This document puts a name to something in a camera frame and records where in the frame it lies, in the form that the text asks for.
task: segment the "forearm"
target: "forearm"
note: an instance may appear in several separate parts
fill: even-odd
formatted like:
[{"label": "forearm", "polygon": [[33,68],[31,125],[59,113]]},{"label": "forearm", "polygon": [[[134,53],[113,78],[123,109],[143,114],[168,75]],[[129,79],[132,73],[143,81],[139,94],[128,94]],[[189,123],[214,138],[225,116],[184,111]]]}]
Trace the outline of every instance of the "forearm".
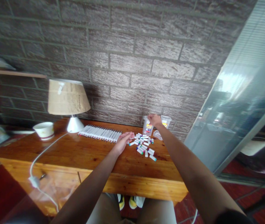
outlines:
[{"label": "forearm", "polygon": [[162,124],[156,127],[202,218],[213,223],[226,209],[242,212],[211,171]]},{"label": "forearm", "polygon": [[80,184],[52,223],[86,223],[111,174],[119,153],[111,150]]}]

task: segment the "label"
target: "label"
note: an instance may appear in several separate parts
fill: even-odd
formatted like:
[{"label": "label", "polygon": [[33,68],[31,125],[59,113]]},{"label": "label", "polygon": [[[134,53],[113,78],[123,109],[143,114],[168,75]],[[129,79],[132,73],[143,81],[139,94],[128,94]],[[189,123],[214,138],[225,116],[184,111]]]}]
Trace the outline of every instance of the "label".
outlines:
[{"label": "label", "polygon": [[152,125],[146,124],[145,133],[150,133],[152,130]]}]

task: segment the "paper cup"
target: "paper cup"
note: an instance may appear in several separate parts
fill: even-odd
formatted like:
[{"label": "paper cup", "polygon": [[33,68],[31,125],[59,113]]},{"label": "paper cup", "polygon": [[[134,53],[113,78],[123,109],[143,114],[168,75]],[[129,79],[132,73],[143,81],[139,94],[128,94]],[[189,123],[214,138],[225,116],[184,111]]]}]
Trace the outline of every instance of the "paper cup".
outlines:
[{"label": "paper cup", "polygon": [[54,137],[54,124],[52,122],[43,122],[33,127],[41,140],[49,140]]}]

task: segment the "tabletop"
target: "tabletop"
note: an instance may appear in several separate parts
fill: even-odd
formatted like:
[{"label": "tabletop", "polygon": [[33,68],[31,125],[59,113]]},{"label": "tabletop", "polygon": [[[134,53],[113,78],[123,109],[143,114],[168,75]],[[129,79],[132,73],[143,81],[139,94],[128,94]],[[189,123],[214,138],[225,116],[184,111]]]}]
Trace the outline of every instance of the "tabletop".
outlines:
[{"label": "tabletop", "polygon": [[[66,133],[68,121],[68,119],[61,119],[55,122],[55,136],[50,140],[41,141],[37,133],[33,133],[8,146],[1,147],[0,158],[32,162],[47,146]],[[127,131],[132,131],[135,134],[142,132],[140,127],[99,121],[81,121],[84,125],[111,128],[123,133]],[[136,150],[136,145],[127,145],[119,156],[112,173],[182,182],[164,142],[153,138],[154,144],[150,144],[149,147],[155,151],[154,156],[157,161],[140,155]],[[93,170],[114,145],[114,143],[79,136],[77,133],[69,133],[53,144],[38,159],[37,163]]]}]

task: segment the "lampshade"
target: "lampshade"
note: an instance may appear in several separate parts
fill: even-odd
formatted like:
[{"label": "lampshade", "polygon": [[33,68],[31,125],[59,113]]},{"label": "lampshade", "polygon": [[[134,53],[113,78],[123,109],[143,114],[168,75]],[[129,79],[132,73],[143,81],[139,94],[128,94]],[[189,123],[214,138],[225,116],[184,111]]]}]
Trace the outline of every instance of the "lampshade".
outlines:
[{"label": "lampshade", "polygon": [[56,115],[80,114],[90,110],[90,104],[81,82],[50,79],[48,112]]}]

